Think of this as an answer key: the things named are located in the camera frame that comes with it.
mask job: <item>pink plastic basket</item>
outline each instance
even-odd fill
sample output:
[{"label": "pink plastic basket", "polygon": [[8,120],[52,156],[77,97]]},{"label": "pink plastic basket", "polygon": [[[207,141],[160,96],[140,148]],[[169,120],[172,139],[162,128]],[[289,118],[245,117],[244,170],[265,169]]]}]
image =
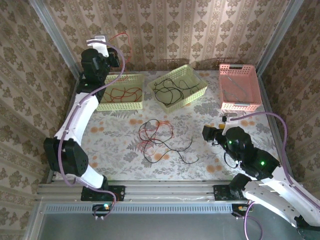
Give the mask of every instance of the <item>pink plastic basket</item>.
[{"label": "pink plastic basket", "polygon": [[262,104],[252,65],[220,64],[219,85],[222,110],[255,111]]}]

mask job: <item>wire in basket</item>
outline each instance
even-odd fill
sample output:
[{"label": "wire in basket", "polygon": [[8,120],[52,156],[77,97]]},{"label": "wire in basket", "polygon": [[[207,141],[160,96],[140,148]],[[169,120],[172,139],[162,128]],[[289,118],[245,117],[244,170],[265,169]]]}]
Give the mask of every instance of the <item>wire in basket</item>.
[{"label": "wire in basket", "polygon": [[[116,96],[114,96],[113,91],[115,92],[120,92],[123,93],[122,95],[119,94],[115,94]],[[128,90],[126,90],[126,88],[124,88],[124,90],[122,89],[118,89],[118,88],[112,88],[111,92],[104,92],[103,98],[107,103],[116,103],[118,101],[114,101],[114,100],[120,100],[120,103],[123,103],[123,99],[125,98],[130,98],[131,96],[135,95],[135,100],[133,102],[137,102],[139,101],[139,99],[142,97],[142,89],[140,87],[131,87]]]},{"label": "wire in basket", "polygon": [[[160,102],[160,103],[163,103],[165,106],[169,106],[169,105],[172,105],[172,104],[175,104],[176,102],[178,102],[179,100],[183,100],[185,99],[185,95],[184,95],[184,91],[185,90],[190,90],[190,95],[194,94],[195,91],[193,90],[194,88],[197,88],[197,90],[199,91],[199,88],[198,88],[198,84],[192,86],[192,87],[189,87],[188,84],[184,81],[184,80],[180,80],[178,85],[174,83],[174,81],[171,79],[171,78],[166,78],[164,80],[162,80],[161,82],[157,83],[155,82],[154,83],[154,89],[153,89],[153,92],[154,92],[154,96],[155,98]],[[161,101],[158,96],[157,96],[157,93],[158,92],[161,92],[161,93],[171,93],[171,100],[170,102],[164,102],[164,101]],[[174,100],[174,92],[178,92],[178,98],[176,98]]]}]

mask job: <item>metal frame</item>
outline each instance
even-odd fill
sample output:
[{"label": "metal frame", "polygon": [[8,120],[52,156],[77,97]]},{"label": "metal frame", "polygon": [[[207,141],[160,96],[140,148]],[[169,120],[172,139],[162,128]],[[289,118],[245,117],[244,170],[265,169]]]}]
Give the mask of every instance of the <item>metal frame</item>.
[{"label": "metal frame", "polygon": [[[263,83],[262,78],[261,78],[260,75],[258,75],[258,82],[259,82],[260,93],[261,93],[262,104],[264,106],[264,110],[266,112],[272,112],[270,101],[269,101],[269,98],[268,98],[264,83]],[[275,148],[276,148],[276,151],[278,153],[278,156],[279,156],[279,158],[281,159],[282,162],[285,161],[286,166],[288,168],[289,174],[291,176],[293,176],[292,169],[291,169],[287,154],[285,155],[284,159],[281,158],[282,157],[283,142],[282,142],[282,139],[281,139],[281,136],[280,136],[280,132],[279,132],[276,120],[275,120],[275,118],[273,116],[270,116],[270,115],[267,115],[266,118],[268,119],[268,122],[269,122],[270,130],[271,130],[271,133],[272,133],[272,136],[273,136],[273,139],[274,139],[274,144],[275,144]]]},{"label": "metal frame", "polygon": [[[279,43],[283,39],[284,34],[288,30],[291,22],[293,21],[295,15],[297,14],[303,0],[292,0],[288,4],[269,44],[267,45],[260,61],[257,64],[257,75],[258,81],[261,89],[261,97],[264,108],[267,112],[271,112],[270,102],[263,85],[261,75],[271,60],[273,54],[276,51]],[[42,21],[45,29],[48,31],[53,42],[57,46],[59,52],[61,53],[66,64],[70,68],[72,74],[75,77],[75,88],[71,97],[68,112],[70,111],[75,95],[76,89],[79,83],[80,69],[76,64],[76,59],[72,54],[72,50],[68,47],[64,41],[59,29],[57,28],[53,18],[47,6],[42,0],[30,0],[30,4],[35,9],[40,20]],[[267,116],[270,129],[275,141],[275,145],[279,156],[281,155],[282,141],[280,133],[273,117]],[[292,171],[288,162],[288,158],[282,159],[286,161],[289,166],[289,172],[292,175]],[[41,225],[44,219],[44,213],[48,205],[52,204],[62,204],[66,205],[78,205],[80,201],[80,193],[82,188],[76,186],[74,188],[69,188],[65,185],[63,181],[53,181],[55,173],[50,170],[48,177],[46,179],[47,184],[40,184],[38,188],[38,195],[36,198],[36,204],[29,218],[29,223],[24,236],[26,240],[36,240],[38,239]],[[119,206],[127,206],[130,204],[202,204],[203,206],[209,205],[219,205],[219,204],[231,204],[231,203],[247,203],[246,201],[228,201],[221,202],[214,200],[213,185],[218,184],[229,184],[229,181],[212,181],[212,180],[170,180],[170,181],[112,181],[110,185],[125,185],[126,189],[126,200],[125,202],[118,203]]]},{"label": "metal frame", "polygon": [[268,45],[266,46],[256,66],[258,76],[261,76],[264,70],[266,69],[268,63],[270,62],[277,47],[279,46],[281,40],[286,34],[288,28],[290,27],[292,21],[294,20],[298,10],[300,9],[303,3],[304,3],[304,0],[291,0],[288,3],[287,8],[285,9]]},{"label": "metal frame", "polygon": [[74,58],[72,51],[66,44],[64,38],[62,37],[55,21],[51,17],[50,11],[48,10],[45,1],[43,0],[29,0],[30,4],[34,8],[35,12],[40,18],[40,21],[43,23],[46,31],[49,33],[54,44],[58,48],[58,51],[65,60],[67,66],[72,72],[74,78],[78,80],[80,76],[80,69],[77,65],[77,61]]},{"label": "metal frame", "polygon": [[[114,213],[225,213],[231,212],[231,204],[246,204],[247,200],[215,201],[214,185],[228,185],[229,181],[213,180],[114,180],[109,185],[125,185],[125,201],[118,202]],[[63,180],[51,184],[39,184],[36,204],[29,218],[25,240],[37,240],[45,214],[88,213],[88,206],[105,202],[82,202],[82,186],[67,186]]]}]

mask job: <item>red cable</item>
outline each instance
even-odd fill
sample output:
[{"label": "red cable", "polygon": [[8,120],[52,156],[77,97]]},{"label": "red cable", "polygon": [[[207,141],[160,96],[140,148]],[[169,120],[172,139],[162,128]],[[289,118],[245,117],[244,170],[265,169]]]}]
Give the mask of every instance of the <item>red cable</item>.
[{"label": "red cable", "polygon": [[[166,120],[166,121],[160,121],[159,122],[159,124],[158,124],[158,126],[156,126],[156,128],[155,128],[155,130],[148,130],[147,128],[146,128],[146,125],[144,126],[144,128],[141,128],[140,129],[140,131],[139,131],[139,136],[140,136],[140,138],[142,139],[142,137],[141,137],[141,135],[142,134],[145,134],[145,136],[148,138],[148,139],[150,139],[150,137],[149,137],[149,135],[148,135],[148,132],[153,132],[153,138],[151,138],[150,140],[152,140],[152,141],[161,141],[160,139],[157,139],[156,138],[156,135],[157,135],[157,132],[158,132],[158,130],[159,130],[159,128],[160,128],[160,126],[168,126],[169,127],[169,129],[170,129],[170,132],[171,132],[171,138],[174,138],[175,137],[175,135],[174,135],[174,127],[171,125],[171,123],[168,121],[168,120]],[[150,143],[150,141],[142,141],[142,142],[140,142],[140,143],[138,143],[137,144],[137,147],[138,147],[138,149],[142,152],[143,151],[143,149],[150,149],[150,148],[152,148],[153,147],[153,145],[155,144],[155,143],[151,143],[149,146],[147,146],[146,145],[146,143]],[[147,154],[148,156],[152,156],[152,155],[154,155],[156,152],[157,152],[157,150],[162,146],[163,144],[160,144],[160,146],[154,151],[154,153],[153,154],[148,154],[148,153],[145,153],[145,154]]]},{"label": "red cable", "polygon": [[130,56],[129,56],[128,59],[125,61],[125,63],[128,63],[128,62],[131,60],[131,56],[132,56],[132,47],[131,47],[131,44],[130,44],[129,35],[128,35],[126,32],[118,33],[117,35],[115,35],[115,36],[113,36],[112,38],[110,38],[110,39],[109,39],[109,42],[110,42],[112,39],[114,39],[114,38],[116,38],[116,37],[118,37],[118,36],[120,36],[120,35],[126,35],[127,38],[128,38],[128,44],[129,44],[129,47],[130,47]]},{"label": "red cable", "polygon": [[[113,91],[114,90],[119,91],[119,92],[123,92],[123,95],[122,96],[113,96]],[[106,95],[108,95],[110,97],[110,101],[108,101],[105,98],[105,95],[103,95],[103,98],[107,103],[114,103],[114,100],[118,100],[118,99],[120,99],[120,102],[122,103],[123,102],[123,98],[128,98],[128,97],[131,97],[132,95],[135,95],[134,102],[137,102],[142,97],[142,94],[138,97],[138,95],[137,95],[138,91],[142,92],[142,89],[139,88],[139,87],[131,87],[128,90],[126,90],[126,88],[124,88],[124,90],[113,88],[110,93],[104,92],[104,94],[106,94]]]}]

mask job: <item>basket handle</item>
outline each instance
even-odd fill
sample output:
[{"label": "basket handle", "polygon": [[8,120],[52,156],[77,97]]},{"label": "basket handle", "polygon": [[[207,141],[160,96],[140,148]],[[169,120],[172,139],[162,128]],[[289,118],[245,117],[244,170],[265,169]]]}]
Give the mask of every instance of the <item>basket handle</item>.
[{"label": "basket handle", "polygon": [[230,65],[229,65],[229,69],[241,70],[243,67],[244,67],[243,64],[230,64]]},{"label": "basket handle", "polygon": [[236,107],[249,107],[250,103],[245,103],[245,102],[235,102],[234,106]]}]

